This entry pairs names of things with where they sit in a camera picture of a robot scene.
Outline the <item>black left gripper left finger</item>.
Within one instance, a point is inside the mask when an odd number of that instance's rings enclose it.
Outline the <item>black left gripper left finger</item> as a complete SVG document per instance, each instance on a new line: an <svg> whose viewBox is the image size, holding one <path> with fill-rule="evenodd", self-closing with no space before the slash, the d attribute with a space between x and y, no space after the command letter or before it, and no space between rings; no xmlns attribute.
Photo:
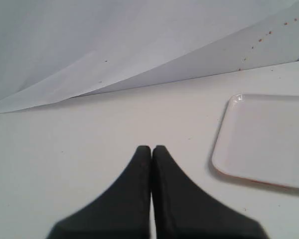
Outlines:
<svg viewBox="0 0 299 239"><path fill-rule="evenodd" d="M150 148L138 146L116 181L93 202L56 223L48 238L150 238L150 166Z"/></svg>

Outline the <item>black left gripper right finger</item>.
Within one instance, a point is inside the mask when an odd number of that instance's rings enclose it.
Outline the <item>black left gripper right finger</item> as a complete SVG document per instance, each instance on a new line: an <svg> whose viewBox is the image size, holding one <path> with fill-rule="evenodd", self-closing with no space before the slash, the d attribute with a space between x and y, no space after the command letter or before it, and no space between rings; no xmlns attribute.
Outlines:
<svg viewBox="0 0 299 239"><path fill-rule="evenodd" d="M158 239L263 239L265 231L198 187L167 148L152 153L151 192Z"/></svg>

